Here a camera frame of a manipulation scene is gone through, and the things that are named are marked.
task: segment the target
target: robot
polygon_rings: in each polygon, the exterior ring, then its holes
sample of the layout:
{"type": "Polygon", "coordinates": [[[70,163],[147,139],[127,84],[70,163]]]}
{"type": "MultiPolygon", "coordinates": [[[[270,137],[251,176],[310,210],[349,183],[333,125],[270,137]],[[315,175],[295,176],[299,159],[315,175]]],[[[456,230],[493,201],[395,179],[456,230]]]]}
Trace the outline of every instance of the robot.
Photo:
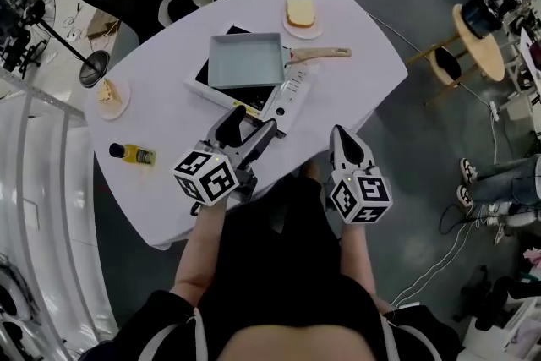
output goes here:
{"type": "MultiPolygon", "coordinates": [[[[214,205],[227,194],[245,203],[257,185],[250,164],[257,160],[277,132],[275,119],[262,123],[246,139],[240,124],[246,108],[226,113],[206,139],[188,150],[173,166],[172,174],[184,193],[201,204],[214,205]]],[[[391,190],[374,164],[370,148],[353,132],[336,125],[331,131],[330,158],[334,168],[331,201],[347,224],[377,222],[392,205],[391,190]]]]}

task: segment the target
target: bread slice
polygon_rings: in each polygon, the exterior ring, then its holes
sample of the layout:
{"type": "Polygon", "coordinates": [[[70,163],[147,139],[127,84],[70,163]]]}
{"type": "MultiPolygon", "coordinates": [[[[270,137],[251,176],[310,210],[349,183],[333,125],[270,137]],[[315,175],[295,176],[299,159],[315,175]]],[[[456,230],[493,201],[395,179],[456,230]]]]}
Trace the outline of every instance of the bread slice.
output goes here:
{"type": "Polygon", "coordinates": [[[286,0],[287,22],[296,27],[312,27],[315,22],[312,0],[286,0]]]}
{"type": "Polygon", "coordinates": [[[105,107],[116,109],[122,105],[122,99],[118,94],[117,87],[111,80],[103,79],[98,91],[98,101],[105,107]]]}

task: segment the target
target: pan handle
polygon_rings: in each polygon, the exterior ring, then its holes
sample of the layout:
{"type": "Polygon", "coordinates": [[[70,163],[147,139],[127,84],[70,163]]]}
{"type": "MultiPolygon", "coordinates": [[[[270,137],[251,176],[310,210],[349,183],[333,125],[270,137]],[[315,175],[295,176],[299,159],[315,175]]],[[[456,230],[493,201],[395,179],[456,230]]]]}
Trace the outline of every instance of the pan handle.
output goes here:
{"type": "Polygon", "coordinates": [[[319,57],[351,57],[351,48],[340,47],[321,47],[321,48],[294,48],[290,51],[291,58],[288,65],[301,63],[309,59],[317,59],[319,57]]]}

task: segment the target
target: yellow bottle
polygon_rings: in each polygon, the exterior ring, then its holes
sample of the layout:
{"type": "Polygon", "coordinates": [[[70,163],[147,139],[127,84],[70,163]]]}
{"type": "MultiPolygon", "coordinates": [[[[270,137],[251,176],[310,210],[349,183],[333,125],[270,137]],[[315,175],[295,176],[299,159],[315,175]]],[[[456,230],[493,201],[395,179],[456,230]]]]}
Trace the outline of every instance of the yellow bottle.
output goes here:
{"type": "Polygon", "coordinates": [[[139,148],[136,145],[119,145],[113,143],[109,146],[109,155],[115,158],[122,158],[125,162],[154,166],[156,153],[153,150],[139,148]]]}

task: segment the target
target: white cube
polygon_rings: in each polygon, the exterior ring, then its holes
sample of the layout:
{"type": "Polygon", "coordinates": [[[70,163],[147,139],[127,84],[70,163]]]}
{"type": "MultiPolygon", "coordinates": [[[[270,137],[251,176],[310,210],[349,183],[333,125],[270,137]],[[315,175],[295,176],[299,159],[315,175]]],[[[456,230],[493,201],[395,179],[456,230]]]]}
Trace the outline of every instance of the white cube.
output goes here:
{"type": "Polygon", "coordinates": [[[190,149],[171,171],[188,197],[208,206],[238,186],[231,162],[223,154],[190,149]]]}
{"type": "Polygon", "coordinates": [[[377,222],[392,206],[383,177],[362,170],[337,176],[331,200],[346,224],[377,222]]]}

